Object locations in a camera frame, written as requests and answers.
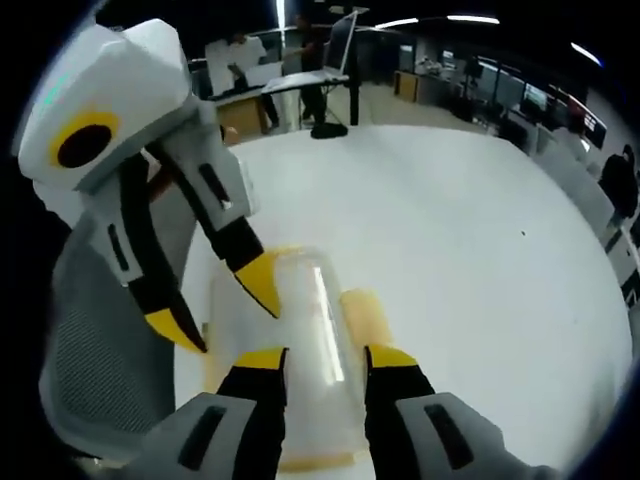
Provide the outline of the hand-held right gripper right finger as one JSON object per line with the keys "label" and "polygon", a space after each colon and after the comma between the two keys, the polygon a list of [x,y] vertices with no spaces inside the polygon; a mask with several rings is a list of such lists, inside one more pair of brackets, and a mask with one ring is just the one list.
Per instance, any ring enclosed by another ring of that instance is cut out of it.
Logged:
{"label": "hand-held right gripper right finger", "polygon": [[436,392],[417,360],[364,347],[365,435],[377,479],[558,479],[510,453],[500,428],[460,398]]}

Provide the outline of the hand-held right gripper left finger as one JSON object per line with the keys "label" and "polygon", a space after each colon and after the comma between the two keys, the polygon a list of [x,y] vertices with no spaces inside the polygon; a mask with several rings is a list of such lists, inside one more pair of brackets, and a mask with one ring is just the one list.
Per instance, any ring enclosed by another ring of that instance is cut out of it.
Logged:
{"label": "hand-held right gripper left finger", "polygon": [[216,393],[167,417],[126,479],[274,479],[285,438],[286,347],[242,354]]}

